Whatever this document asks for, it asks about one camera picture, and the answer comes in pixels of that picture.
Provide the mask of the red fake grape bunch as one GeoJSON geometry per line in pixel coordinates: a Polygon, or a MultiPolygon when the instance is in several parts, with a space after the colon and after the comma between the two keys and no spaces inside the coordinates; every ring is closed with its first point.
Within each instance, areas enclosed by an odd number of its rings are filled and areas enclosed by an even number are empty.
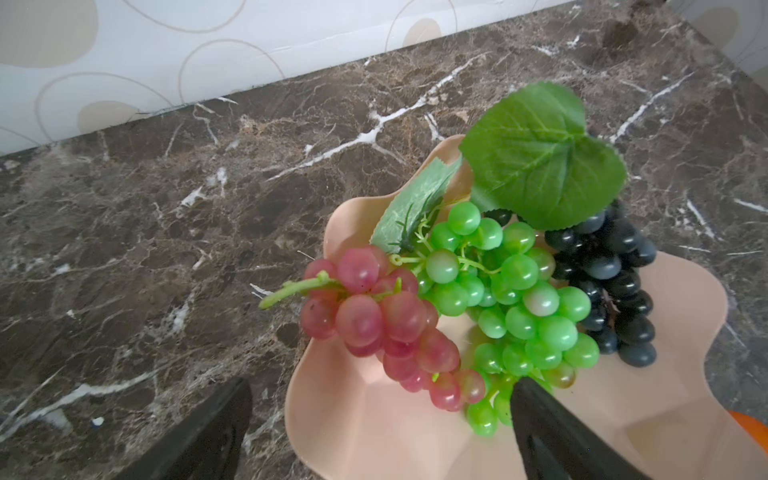
{"type": "Polygon", "coordinates": [[[305,334],[337,338],[352,356],[377,358],[405,390],[425,391],[438,409],[459,411],[483,400],[489,386],[479,371],[463,367],[458,346],[438,323],[464,313],[470,296],[455,279],[439,283],[429,276],[426,261],[373,245],[352,248],[338,260],[311,261],[300,280],[284,283],[259,306],[304,296],[299,324],[305,334]]]}

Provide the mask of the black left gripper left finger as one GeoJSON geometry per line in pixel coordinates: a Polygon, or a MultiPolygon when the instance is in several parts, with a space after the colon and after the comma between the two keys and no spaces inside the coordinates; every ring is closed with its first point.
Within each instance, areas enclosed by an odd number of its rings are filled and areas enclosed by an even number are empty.
{"type": "Polygon", "coordinates": [[[229,380],[117,477],[234,478],[252,405],[249,382],[244,378],[229,380]]]}

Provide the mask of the green fake grape bunch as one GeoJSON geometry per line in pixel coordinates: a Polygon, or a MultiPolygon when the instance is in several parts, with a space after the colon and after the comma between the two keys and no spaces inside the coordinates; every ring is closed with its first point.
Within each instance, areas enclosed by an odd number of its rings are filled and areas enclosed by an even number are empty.
{"type": "Polygon", "coordinates": [[[448,199],[458,171],[428,163],[386,208],[371,243],[388,270],[373,293],[402,325],[424,304],[418,339],[385,340],[388,359],[415,364],[399,372],[402,386],[428,391],[439,409],[464,413],[477,435],[491,436],[511,423],[520,379],[567,389],[600,353],[585,331],[588,295],[556,283],[560,261],[537,246],[530,225],[448,199]]]}

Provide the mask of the small fake orange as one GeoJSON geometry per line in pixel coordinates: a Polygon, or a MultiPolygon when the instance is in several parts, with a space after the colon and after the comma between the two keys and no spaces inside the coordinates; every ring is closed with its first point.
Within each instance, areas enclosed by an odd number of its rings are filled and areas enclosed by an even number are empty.
{"type": "Polygon", "coordinates": [[[732,418],[750,435],[750,437],[768,453],[768,427],[749,415],[729,410],[732,418]]]}

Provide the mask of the black fake grape bunch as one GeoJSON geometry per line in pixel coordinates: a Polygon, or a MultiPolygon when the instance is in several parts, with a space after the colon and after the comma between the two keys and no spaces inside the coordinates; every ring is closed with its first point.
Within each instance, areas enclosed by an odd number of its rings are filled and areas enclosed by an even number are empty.
{"type": "Polygon", "coordinates": [[[479,210],[530,225],[537,246],[560,261],[556,283],[588,295],[585,331],[599,358],[618,354],[635,367],[652,364],[653,302],[639,272],[657,249],[627,217],[619,198],[625,162],[589,133],[578,96],[555,83],[528,85],[494,105],[460,150],[479,210]]]}

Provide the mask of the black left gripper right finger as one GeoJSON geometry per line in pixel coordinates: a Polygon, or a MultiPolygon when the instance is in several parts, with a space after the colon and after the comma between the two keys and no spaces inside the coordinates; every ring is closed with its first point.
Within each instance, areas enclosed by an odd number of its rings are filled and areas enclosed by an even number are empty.
{"type": "Polygon", "coordinates": [[[515,384],[510,411],[528,479],[647,477],[531,378],[515,384]]]}

